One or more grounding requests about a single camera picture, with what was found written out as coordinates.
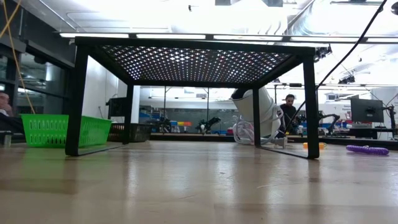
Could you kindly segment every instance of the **black wire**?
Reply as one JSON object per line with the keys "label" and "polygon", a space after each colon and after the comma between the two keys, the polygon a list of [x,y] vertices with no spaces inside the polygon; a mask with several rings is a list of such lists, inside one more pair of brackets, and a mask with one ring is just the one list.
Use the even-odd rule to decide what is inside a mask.
{"label": "black wire", "polygon": [[[325,82],[325,80],[336,70],[336,68],[338,68],[341,63],[343,63],[349,55],[351,55],[351,53],[355,50],[355,48],[359,45],[359,43],[364,39],[366,33],[368,32],[369,28],[371,27],[372,23],[374,22],[374,20],[376,19],[377,15],[383,10],[384,5],[386,4],[387,0],[383,0],[383,2],[380,4],[379,8],[377,9],[377,11],[374,13],[374,15],[372,16],[372,19],[369,21],[368,25],[366,26],[365,30],[363,30],[363,33],[361,34],[361,36],[359,37],[359,39],[356,41],[356,43],[354,44],[354,46],[351,48],[351,50],[349,50],[347,52],[347,54],[330,70],[330,72],[323,78],[323,80],[318,84],[318,86],[315,88],[315,91],[319,89],[320,86],[322,86],[323,82]],[[297,115],[297,113],[300,111],[300,109],[304,106],[305,104],[305,100],[304,102],[299,106],[299,108],[297,109],[296,113],[293,115],[293,118]],[[290,127],[290,125],[292,124],[292,121],[289,121],[289,123],[286,126],[286,130],[287,128]]]}

